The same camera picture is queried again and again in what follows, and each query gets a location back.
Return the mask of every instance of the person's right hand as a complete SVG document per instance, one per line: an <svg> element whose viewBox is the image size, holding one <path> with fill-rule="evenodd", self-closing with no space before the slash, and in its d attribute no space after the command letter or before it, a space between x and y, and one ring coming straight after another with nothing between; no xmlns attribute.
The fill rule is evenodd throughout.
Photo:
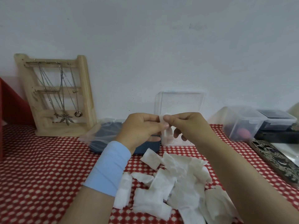
<svg viewBox="0 0 299 224"><path fill-rule="evenodd" d="M182 139L184 141L189 140L196 147L210 147L220 140L204 117L198 112L186 112L172 116L165 115L163 119L171 126L176 127L173 133L175 138L182 133Z"/></svg>

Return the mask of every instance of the wall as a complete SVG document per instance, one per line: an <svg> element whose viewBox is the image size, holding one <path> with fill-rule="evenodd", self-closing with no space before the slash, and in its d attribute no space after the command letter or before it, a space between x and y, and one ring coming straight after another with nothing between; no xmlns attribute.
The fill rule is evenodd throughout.
<svg viewBox="0 0 299 224"><path fill-rule="evenodd" d="M86 55L97 117L154 109L161 90L289 109L299 94L299 0L1 0L0 76L14 53Z"/></svg>

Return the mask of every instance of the red and white tablecloth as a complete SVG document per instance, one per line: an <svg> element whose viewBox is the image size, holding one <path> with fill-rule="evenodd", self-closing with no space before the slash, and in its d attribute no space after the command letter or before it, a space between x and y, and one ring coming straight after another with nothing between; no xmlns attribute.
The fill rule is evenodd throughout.
<svg viewBox="0 0 299 224"><path fill-rule="evenodd" d="M220 125L211 125L216 134L248 160L257 171L293 206L299 210L299 189L291 187L244 142L231 142ZM0 223L58 223L99 155L72 137L37 137L34 128L23 125L4 126L5 159L0 163ZM163 152L205 159L193 147L161 147ZM125 171L153 174L132 156ZM213 183L220 184L208 165ZM166 222L151 215L134 213L134 190L145 188L133 179L129 207L113 209L110 223L183 223L177 210Z"/></svg>

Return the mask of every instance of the wooden jewelry stand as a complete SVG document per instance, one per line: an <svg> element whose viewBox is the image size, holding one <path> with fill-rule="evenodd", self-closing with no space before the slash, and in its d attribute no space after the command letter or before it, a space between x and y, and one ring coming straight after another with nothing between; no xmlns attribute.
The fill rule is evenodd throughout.
<svg viewBox="0 0 299 224"><path fill-rule="evenodd" d="M55 59L31 59L26 54L17 53L14 55L15 62L19 69L19 74L24 85L24 90L32 111L32 115L36 124L37 136L51 137L79 137L89 131L96 123L94 103L92 100L92 92L90 87L88 68L86 57L78 55L75 60L55 60ZM34 67L59 67L78 68L80 75L81 87L76 87L76 91L82 94L84 101L83 115L86 123L70 123L53 122L54 111L48 109L44 96L45 93L55 94L56 90L52 90L48 86L41 86L39 79L34 71ZM74 87L62 87L63 93L68 94L68 89L73 91ZM56 110L57 114L62 115L61 110ZM76 110L65 110L65 113L73 116Z"/></svg>

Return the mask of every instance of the blue wristband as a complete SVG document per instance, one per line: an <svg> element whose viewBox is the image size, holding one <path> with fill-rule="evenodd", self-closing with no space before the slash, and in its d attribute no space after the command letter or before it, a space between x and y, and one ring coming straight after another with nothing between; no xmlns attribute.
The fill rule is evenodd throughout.
<svg viewBox="0 0 299 224"><path fill-rule="evenodd" d="M130 158L131 153L123 144L108 143L83 185L115 197Z"/></svg>

